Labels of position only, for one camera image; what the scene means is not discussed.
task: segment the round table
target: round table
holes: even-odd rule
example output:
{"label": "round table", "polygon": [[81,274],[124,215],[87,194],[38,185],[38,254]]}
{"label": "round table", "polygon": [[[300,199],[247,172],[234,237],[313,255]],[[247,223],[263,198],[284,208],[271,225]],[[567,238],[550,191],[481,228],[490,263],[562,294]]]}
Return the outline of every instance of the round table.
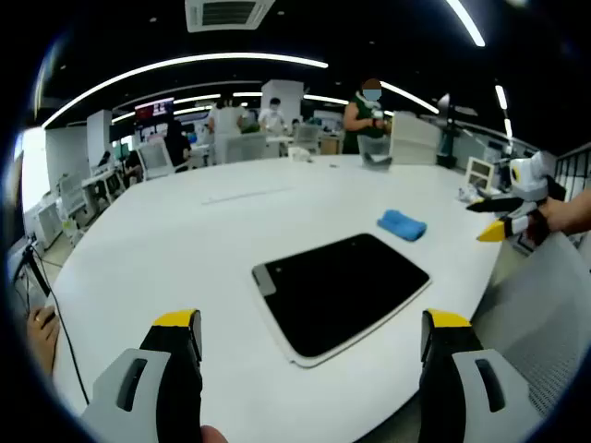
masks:
{"label": "round table", "polygon": [[[362,169],[358,156],[313,163],[273,159],[214,166],[132,186],[94,223],[54,286],[89,395],[155,318],[202,314],[201,422],[229,441],[345,442],[408,401],[421,373],[421,313],[473,316],[500,244],[478,234],[492,220],[455,199],[464,178],[438,166]],[[397,209],[428,224],[407,243],[376,224]],[[288,362],[256,305],[254,266],[371,233],[430,274],[432,283],[382,327],[325,363]],[[386,284],[396,288],[395,269]],[[84,409],[60,334],[57,391]]]}

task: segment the face mask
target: face mask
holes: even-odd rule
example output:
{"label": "face mask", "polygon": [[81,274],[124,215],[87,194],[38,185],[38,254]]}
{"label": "face mask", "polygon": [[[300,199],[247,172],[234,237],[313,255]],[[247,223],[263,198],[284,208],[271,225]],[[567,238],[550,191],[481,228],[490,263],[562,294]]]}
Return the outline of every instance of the face mask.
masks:
{"label": "face mask", "polygon": [[363,90],[363,96],[370,102],[377,102],[381,97],[381,90]]}

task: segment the ceiling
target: ceiling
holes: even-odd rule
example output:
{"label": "ceiling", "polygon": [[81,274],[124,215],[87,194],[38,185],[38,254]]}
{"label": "ceiling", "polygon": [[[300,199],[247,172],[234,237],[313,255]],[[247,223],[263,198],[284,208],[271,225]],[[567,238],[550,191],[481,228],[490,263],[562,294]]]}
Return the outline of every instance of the ceiling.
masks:
{"label": "ceiling", "polygon": [[[454,104],[478,113],[459,114],[459,119],[504,132],[494,88],[501,84],[517,138],[556,153],[589,141],[585,125],[591,43],[585,38],[584,15],[576,14],[578,6],[550,0],[462,3],[486,47],[473,44],[445,0],[367,0],[350,6],[343,0],[277,0],[257,30],[198,33],[187,32],[183,0],[95,2],[79,12],[58,42],[51,71],[44,76],[46,107],[34,122],[30,116],[30,123],[41,124],[52,115],[56,108],[51,103],[65,104],[133,68],[193,54],[262,52],[311,58],[329,67],[255,60],[169,66],[92,94],[48,128],[188,85],[284,78],[303,81],[311,94],[347,100],[361,78],[375,77],[427,102],[450,92]],[[249,90],[260,90],[260,85],[196,87],[172,95],[181,99]],[[387,90],[381,101],[387,110],[429,114]],[[132,111],[140,103],[121,111]]]}

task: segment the tablet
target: tablet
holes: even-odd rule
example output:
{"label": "tablet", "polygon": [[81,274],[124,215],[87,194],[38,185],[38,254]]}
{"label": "tablet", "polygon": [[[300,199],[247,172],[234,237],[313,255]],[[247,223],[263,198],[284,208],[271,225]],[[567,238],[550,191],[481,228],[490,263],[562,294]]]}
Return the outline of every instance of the tablet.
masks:
{"label": "tablet", "polygon": [[430,282],[368,233],[258,265],[252,275],[271,313],[272,335],[304,367],[362,339]]}

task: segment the human hand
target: human hand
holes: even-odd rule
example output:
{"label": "human hand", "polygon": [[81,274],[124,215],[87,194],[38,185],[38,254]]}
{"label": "human hand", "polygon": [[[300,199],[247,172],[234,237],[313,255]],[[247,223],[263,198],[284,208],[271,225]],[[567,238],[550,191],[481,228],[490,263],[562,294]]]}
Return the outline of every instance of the human hand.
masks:
{"label": "human hand", "polygon": [[228,443],[228,440],[213,426],[201,427],[201,440],[203,443]]}
{"label": "human hand", "polygon": [[[572,214],[572,205],[565,203],[564,201],[555,200],[554,198],[548,197],[546,202],[541,205],[537,210],[546,219],[546,224],[551,233],[563,231],[566,234],[569,233],[569,228],[574,220],[574,214]],[[546,235],[541,233],[537,228],[537,220],[532,215],[529,216],[529,227],[527,228],[527,237],[532,240],[536,245],[540,245],[546,240]]]}
{"label": "human hand", "polygon": [[538,209],[546,219],[551,233],[568,231],[574,215],[571,214],[571,205],[564,201],[548,198],[546,203]]}
{"label": "human hand", "polygon": [[50,376],[54,368],[55,344],[59,333],[59,318],[55,316],[46,325],[47,318],[54,313],[54,307],[36,308],[27,319],[27,337],[30,347],[42,370]]}

